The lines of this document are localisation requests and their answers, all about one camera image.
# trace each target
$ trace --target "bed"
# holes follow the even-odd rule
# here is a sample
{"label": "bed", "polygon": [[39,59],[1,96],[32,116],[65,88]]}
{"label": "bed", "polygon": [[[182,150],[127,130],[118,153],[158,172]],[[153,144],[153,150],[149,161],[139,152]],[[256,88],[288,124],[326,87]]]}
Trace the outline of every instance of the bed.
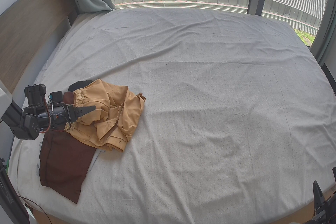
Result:
{"label": "bed", "polygon": [[[19,12],[19,0],[0,17],[0,47],[13,48],[2,50],[0,79],[11,92],[74,9],[73,0],[40,1],[26,0],[32,11],[45,5],[36,16]],[[323,191],[335,184],[336,97],[285,22],[182,8],[83,14],[36,83],[49,93],[98,78],[147,100],[125,151],[98,156],[77,205],[40,185],[43,135],[14,140],[11,182],[50,215],[83,224],[269,223],[311,205],[314,180]]]}

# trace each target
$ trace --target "green lawn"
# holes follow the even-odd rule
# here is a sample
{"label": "green lawn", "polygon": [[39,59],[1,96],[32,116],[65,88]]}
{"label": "green lawn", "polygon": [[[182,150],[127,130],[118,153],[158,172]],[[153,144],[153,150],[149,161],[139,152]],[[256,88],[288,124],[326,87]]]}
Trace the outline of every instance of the green lawn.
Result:
{"label": "green lawn", "polygon": [[307,46],[311,46],[314,39],[315,39],[315,36],[307,33],[307,32],[304,32],[304,31],[299,31],[297,29],[294,29],[294,31],[297,33],[297,35],[301,38],[301,40],[307,45]]}

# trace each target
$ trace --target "wooden headboard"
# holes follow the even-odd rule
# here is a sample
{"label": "wooden headboard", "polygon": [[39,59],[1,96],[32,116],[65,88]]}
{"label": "wooden headboard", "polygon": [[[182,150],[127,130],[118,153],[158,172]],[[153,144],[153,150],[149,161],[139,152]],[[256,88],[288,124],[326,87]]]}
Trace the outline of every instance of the wooden headboard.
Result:
{"label": "wooden headboard", "polygon": [[0,16],[0,80],[13,93],[25,68],[74,0],[17,0]]}

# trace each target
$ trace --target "brown garment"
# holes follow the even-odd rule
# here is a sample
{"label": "brown garment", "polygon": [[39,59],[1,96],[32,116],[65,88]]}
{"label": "brown garment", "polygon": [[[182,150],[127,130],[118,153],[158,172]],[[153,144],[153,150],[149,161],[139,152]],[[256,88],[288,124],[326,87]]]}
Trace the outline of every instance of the brown garment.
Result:
{"label": "brown garment", "polygon": [[[64,102],[73,103],[73,93],[64,94]],[[67,132],[49,130],[40,151],[40,181],[74,203],[78,202],[96,148],[85,145]]]}
{"label": "brown garment", "polygon": [[127,86],[97,79],[73,95],[75,107],[95,105],[96,110],[72,123],[68,132],[86,145],[123,152],[144,109],[142,93],[135,95]]}

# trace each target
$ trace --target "tan pants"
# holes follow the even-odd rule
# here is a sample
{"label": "tan pants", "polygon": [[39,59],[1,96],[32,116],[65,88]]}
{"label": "tan pants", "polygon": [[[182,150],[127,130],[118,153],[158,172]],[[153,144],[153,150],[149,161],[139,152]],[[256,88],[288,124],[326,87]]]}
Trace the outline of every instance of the tan pants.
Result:
{"label": "tan pants", "polygon": [[131,139],[144,109],[146,98],[135,95],[127,86],[116,86],[97,79],[73,92],[75,107],[96,106],[71,124],[68,133],[82,143],[123,152]]}

